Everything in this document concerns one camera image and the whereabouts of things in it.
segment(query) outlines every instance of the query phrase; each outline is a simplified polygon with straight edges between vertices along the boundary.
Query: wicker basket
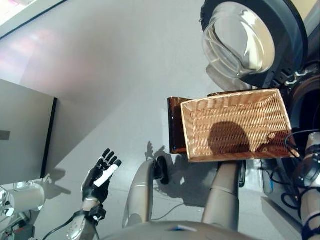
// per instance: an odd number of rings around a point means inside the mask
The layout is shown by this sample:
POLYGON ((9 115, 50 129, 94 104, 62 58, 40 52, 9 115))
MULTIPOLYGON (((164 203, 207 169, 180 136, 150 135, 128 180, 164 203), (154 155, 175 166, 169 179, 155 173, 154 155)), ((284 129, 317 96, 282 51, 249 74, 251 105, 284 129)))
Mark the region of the wicker basket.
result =
POLYGON ((242 91, 181 103, 190 162, 290 157, 291 124, 278 89, 242 91))

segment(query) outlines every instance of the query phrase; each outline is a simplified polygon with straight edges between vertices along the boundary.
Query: black glove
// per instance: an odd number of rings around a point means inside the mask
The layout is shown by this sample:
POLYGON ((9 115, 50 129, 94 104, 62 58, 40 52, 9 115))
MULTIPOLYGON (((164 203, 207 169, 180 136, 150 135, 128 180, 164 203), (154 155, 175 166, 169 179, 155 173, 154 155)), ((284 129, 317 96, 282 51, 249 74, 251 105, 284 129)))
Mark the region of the black glove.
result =
POLYGON ((115 153, 113 151, 110 152, 110 149, 108 148, 99 158, 94 168, 90 170, 82 184, 82 201, 86 198, 96 198, 102 204, 107 199, 110 178, 100 187, 97 187, 94 182, 103 175, 104 171, 115 163, 117 157, 114 156, 114 154, 115 153))

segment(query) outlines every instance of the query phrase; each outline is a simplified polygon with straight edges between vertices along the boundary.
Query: white floor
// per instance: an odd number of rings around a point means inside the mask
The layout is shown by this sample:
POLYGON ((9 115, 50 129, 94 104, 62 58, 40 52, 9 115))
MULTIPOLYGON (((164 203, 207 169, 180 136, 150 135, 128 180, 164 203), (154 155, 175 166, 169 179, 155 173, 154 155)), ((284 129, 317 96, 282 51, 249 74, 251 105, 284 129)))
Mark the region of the white floor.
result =
MULTIPOLYGON (((37 238, 79 209, 80 186, 106 148, 123 165, 112 178, 98 232, 103 239, 120 230, 148 142, 154 154, 169 152, 167 97, 221 91, 205 72, 203 2, 70 0, 0 41, 0 79, 59 99, 48 163, 53 184, 35 223, 37 238)), ((170 185, 155 186, 152 218, 185 203, 163 220, 200 221, 215 165, 166 156, 176 164, 170 185)), ((262 212, 261 186, 258 171, 249 170, 240 190, 239 231, 282 240, 262 212)), ((63 239, 66 230, 51 239, 63 239)))

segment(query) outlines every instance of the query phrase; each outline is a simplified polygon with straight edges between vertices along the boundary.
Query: robotic hand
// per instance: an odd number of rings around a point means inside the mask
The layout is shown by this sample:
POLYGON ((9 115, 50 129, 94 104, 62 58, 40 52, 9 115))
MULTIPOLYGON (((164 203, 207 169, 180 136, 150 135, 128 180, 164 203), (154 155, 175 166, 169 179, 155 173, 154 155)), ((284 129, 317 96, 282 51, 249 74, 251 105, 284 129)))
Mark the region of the robotic hand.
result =
POLYGON ((112 174, 120 167, 122 162, 114 156, 115 153, 108 148, 98 159, 96 165, 88 172, 81 191, 82 201, 89 198, 98 199, 102 204, 108 197, 108 188, 112 174))
POLYGON ((92 240, 95 235, 99 239, 96 226, 106 216, 103 202, 108 197, 108 188, 113 173, 122 162, 115 153, 107 149, 98 159, 96 165, 88 172, 82 186, 82 207, 63 225, 49 232, 43 240, 59 229, 71 223, 66 235, 67 240, 92 240))

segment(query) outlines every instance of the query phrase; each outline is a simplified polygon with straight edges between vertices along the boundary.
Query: clear plastic dome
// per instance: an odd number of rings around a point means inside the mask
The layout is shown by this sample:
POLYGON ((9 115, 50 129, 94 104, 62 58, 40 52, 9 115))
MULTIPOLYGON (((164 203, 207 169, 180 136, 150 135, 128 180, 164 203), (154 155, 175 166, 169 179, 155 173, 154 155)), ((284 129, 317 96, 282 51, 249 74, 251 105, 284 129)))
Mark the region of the clear plastic dome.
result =
POLYGON ((236 2, 215 8, 202 44, 210 64, 226 78, 263 73, 275 60, 275 44, 265 23, 236 2))

